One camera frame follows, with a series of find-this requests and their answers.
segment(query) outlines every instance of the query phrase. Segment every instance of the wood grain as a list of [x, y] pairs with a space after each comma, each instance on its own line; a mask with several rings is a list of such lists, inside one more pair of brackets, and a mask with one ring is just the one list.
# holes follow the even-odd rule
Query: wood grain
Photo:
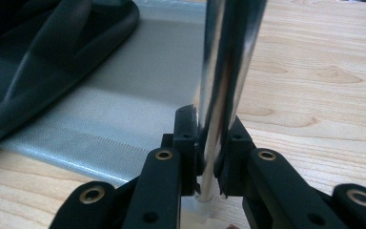
[[[272, 0], [238, 115], [258, 147], [282, 153], [315, 188], [366, 186], [366, 3]], [[0, 151], [0, 228], [45, 228], [89, 178]], [[247, 227], [240, 199], [185, 228]]]

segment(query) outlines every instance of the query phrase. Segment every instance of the metal rod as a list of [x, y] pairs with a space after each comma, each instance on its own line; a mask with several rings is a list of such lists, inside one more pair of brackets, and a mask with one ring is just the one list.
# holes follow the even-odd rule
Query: metal rod
[[200, 202], [213, 197], [215, 161], [226, 144], [267, 0], [209, 0], [199, 104]]

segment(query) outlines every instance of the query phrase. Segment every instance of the mounting hole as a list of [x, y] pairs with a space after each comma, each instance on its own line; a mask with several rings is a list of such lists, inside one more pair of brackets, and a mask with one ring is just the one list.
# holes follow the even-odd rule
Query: mounting hole
[[322, 216], [315, 214], [315, 213], [308, 214], [308, 220], [311, 223], [319, 225], [319, 226], [323, 226], [326, 223], [325, 219]]
[[233, 138], [239, 140], [240, 138], [242, 138], [242, 135], [233, 135]]
[[277, 158], [277, 156], [271, 152], [267, 152], [267, 151], [260, 151], [258, 153], [258, 156], [262, 159], [265, 160], [275, 160]]
[[366, 193], [357, 189], [350, 189], [346, 194], [354, 203], [366, 207]]
[[147, 223], [154, 223], [159, 219], [159, 216], [156, 212], [147, 212], [144, 214], [142, 219]]
[[161, 152], [156, 153], [155, 156], [157, 159], [166, 160], [166, 159], [172, 158], [173, 154], [172, 154], [172, 152], [169, 152], [169, 151], [161, 151]]
[[81, 193], [79, 201], [91, 204], [99, 201], [103, 196], [105, 196], [105, 189], [102, 186], [93, 186]]

